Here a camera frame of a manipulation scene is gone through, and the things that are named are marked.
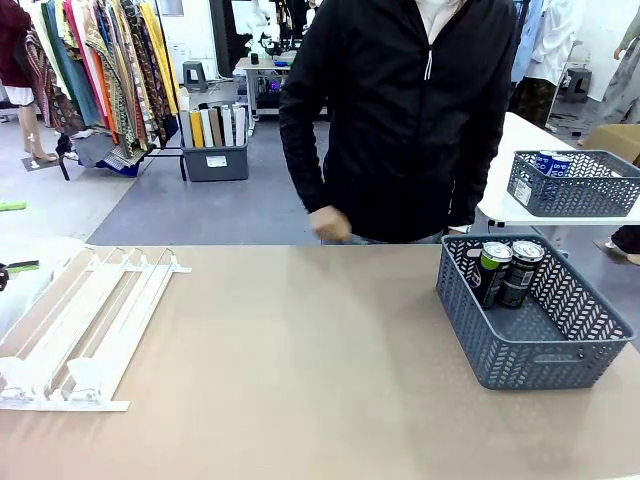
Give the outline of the person right hand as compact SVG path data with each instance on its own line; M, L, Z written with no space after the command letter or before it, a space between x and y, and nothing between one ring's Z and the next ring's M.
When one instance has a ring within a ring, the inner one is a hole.
M346 216L329 205L308 215L314 234L323 242L345 242L351 238L351 224Z

